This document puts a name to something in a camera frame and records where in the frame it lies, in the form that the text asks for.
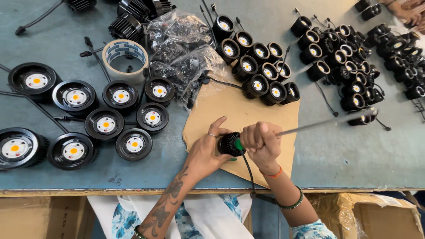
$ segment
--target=plastic bag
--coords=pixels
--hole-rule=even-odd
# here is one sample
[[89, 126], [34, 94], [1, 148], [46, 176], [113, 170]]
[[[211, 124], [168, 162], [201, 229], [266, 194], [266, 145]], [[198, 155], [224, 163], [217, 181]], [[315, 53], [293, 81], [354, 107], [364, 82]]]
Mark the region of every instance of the plastic bag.
[[207, 25], [197, 16], [174, 9], [151, 21], [148, 32], [152, 75], [174, 84], [175, 99], [187, 112], [190, 113], [201, 86], [198, 78], [206, 70], [232, 78], [228, 66], [213, 48]]

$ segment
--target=woman's left hand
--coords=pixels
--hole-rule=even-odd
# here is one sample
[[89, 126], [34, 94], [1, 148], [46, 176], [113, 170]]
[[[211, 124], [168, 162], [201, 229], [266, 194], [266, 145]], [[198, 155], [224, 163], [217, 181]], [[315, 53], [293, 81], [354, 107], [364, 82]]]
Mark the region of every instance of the woman's left hand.
[[[216, 137], [232, 133], [231, 130], [220, 128], [221, 124], [226, 120], [226, 116], [216, 120], [211, 124], [208, 133]], [[193, 143], [186, 162], [184, 163], [183, 168], [188, 167], [188, 175], [193, 177], [196, 182], [201, 181], [203, 178], [218, 170], [224, 162], [234, 158], [229, 154], [215, 156], [215, 137], [209, 134], [204, 135]]]

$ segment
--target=hand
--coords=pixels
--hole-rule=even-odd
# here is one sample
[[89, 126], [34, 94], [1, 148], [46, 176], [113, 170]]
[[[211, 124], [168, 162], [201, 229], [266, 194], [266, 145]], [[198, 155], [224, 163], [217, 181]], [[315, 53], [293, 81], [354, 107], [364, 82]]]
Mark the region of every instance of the hand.
[[264, 174], [275, 175], [280, 167], [276, 158], [281, 153], [281, 137], [276, 133], [282, 131], [278, 125], [258, 122], [245, 127], [241, 133], [241, 144], [248, 152], [249, 158]]
[[[226, 120], [226, 116], [216, 120], [211, 124], [208, 133], [215, 136], [230, 134], [232, 132], [231, 130], [219, 128]], [[186, 162], [184, 163], [184, 167], [189, 167], [187, 169], [187, 171], [190, 172], [188, 175], [192, 176], [196, 182], [201, 181], [203, 178], [218, 170], [224, 162], [234, 158], [230, 154], [215, 156], [214, 151], [216, 145], [215, 137], [209, 134], [204, 135], [193, 143]]]
[[396, 17], [405, 19], [407, 21], [407, 24], [411, 23], [412, 26], [415, 26], [417, 23], [420, 22], [422, 15], [420, 13], [417, 13], [412, 10], [399, 10], [397, 12], [394, 12]]

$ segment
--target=blue workbench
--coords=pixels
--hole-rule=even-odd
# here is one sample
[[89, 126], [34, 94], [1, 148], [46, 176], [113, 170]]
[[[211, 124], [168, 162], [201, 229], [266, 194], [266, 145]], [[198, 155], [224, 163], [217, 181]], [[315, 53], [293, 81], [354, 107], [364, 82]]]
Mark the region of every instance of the blue workbench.
[[[15, 0], [0, 3], [0, 63], [9, 68], [25, 62], [44, 63], [52, 67], [62, 80], [79, 79], [90, 83], [99, 97], [107, 81], [96, 59], [80, 58], [79, 53], [87, 50], [84, 36], [91, 38], [94, 49], [101, 47], [103, 41], [112, 40], [108, 25], [116, 17], [116, 4], [98, 0], [95, 9], [85, 13], [72, 12], [63, 5], [29, 28], [25, 35], [14, 35], [18, 26], [32, 21], [55, 2], [56, 0]], [[364, 34], [377, 24], [392, 24], [386, 9], [381, 15], [364, 22], [352, 7], [355, 2], [356, 0], [215, 0], [217, 12], [234, 19], [239, 16], [245, 30], [251, 33], [256, 42], [267, 44], [275, 41], [285, 49], [292, 44], [287, 62], [292, 69], [290, 80], [297, 83], [302, 95], [300, 126], [333, 116], [316, 86], [307, 78], [305, 70], [309, 66], [303, 65], [298, 59], [300, 50], [296, 46], [297, 39], [289, 31], [298, 17], [293, 9], [297, 7], [301, 14], [308, 17], [316, 14], [322, 21], [330, 17], [337, 25], [351, 24], [356, 31]], [[199, 10], [200, 0], [174, 0], [172, 3], [204, 20]], [[313, 26], [320, 25], [313, 21]], [[383, 60], [374, 54], [369, 62], [381, 71], [376, 83], [386, 93], [385, 101], [376, 104], [380, 109], [378, 118], [393, 130], [385, 131], [378, 122], [373, 122], [366, 127], [331, 125], [299, 133], [295, 142], [292, 179], [302, 188], [366, 191], [382, 188], [425, 188], [422, 163], [425, 154], [425, 126], [420, 115], [415, 113], [413, 104], [403, 96], [402, 86], [385, 70]], [[7, 72], [0, 70], [0, 78], [3, 79], [0, 90], [9, 91], [6, 85], [7, 76]], [[320, 85], [334, 109], [344, 114], [339, 106], [336, 87]], [[100, 102], [105, 105], [101, 96]], [[44, 107], [52, 115], [66, 115], [53, 105]], [[116, 153], [115, 143], [103, 143], [97, 160], [77, 171], [61, 171], [48, 162], [43, 162], [32, 168], [1, 172], [0, 188], [5, 189], [3, 195], [135, 194], [155, 193], [155, 189], [166, 188], [187, 155], [181, 133], [188, 116], [175, 102], [167, 109], [172, 120], [163, 132], [152, 137], [152, 152], [142, 161], [127, 162]], [[126, 119], [135, 121], [135, 115]], [[63, 122], [63, 125], [69, 131], [85, 133], [81, 122]], [[0, 95], [0, 128], [8, 127], [28, 128], [49, 140], [63, 134], [26, 99]], [[198, 183], [196, 188], [204, 189], [203, 192], [244, 191], [249, 186], [250, 182], [218, 170]], [[31, 194], [14, 191], [16, 189], [26, 189]]]

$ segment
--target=packing tape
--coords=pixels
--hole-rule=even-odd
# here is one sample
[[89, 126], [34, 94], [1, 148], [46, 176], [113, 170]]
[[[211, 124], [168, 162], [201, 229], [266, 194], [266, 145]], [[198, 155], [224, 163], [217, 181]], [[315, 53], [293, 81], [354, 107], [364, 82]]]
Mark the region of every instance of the packing tape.
[[[115, 58], [125, 55], [132, 55], [138, 58], [142, 62], [143, 67], [138, 71], [130, 73], [117, 71], [111, 67], [110, 63]], [[102, 59], [109, 76], [116, 80], [125, 80], [133, 85], [137, 85], [145, 79], [143, 69], [148, 67], [149, 59], [145, 49], [134, 41], [122, 39], [111, 41], [103, 48]]]

